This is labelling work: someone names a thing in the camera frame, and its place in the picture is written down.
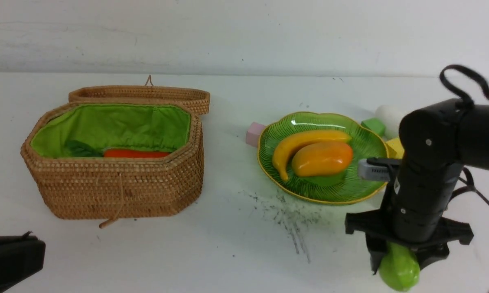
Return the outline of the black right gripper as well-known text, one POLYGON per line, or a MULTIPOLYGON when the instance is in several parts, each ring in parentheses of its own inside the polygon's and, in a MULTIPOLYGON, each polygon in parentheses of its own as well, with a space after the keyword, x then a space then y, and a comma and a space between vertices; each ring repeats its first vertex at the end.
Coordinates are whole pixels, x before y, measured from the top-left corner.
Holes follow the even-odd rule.
POLYGON ((424 269, 448 258, 450 242, 471 243, 474 234, 468 223, 443 217, 452 197, 471 191, 471 184, 455 188, 454 179, 442 188, 395 180, 386 189, 378 210, 346 215, 345 232, 365 234, 373 274, 382 270, 382 258, 389 255, 390 243, 410 249, 420 269, 424 269))

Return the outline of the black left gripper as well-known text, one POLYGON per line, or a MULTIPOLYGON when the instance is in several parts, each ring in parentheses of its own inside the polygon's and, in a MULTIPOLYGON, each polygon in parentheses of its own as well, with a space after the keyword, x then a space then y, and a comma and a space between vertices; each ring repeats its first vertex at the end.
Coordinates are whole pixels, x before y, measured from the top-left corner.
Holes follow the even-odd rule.
POLYGON ((0 293, 41 271, 46 244, 26 232, 20 236, 0 236, 0 293))

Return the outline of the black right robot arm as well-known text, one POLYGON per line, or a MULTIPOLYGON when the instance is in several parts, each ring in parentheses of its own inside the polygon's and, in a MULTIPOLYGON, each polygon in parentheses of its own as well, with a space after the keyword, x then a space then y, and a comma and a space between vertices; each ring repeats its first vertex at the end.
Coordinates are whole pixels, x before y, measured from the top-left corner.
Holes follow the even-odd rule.
POLYGON ((467 223, 443 217, 449 202, 475 191, 470 174, 456 188, 467 167, 489 171, 489 105, 466 106, 450 99, 404 116, 399 124, 402 159, 370 157, 360 160, 361 179, 386 182, 378 210, 348 213, 347 234, 364 232, 374 274, 390 243, 409 248, 421 269, 449 256, 448 243, 469 245, 473 231, 467 223))

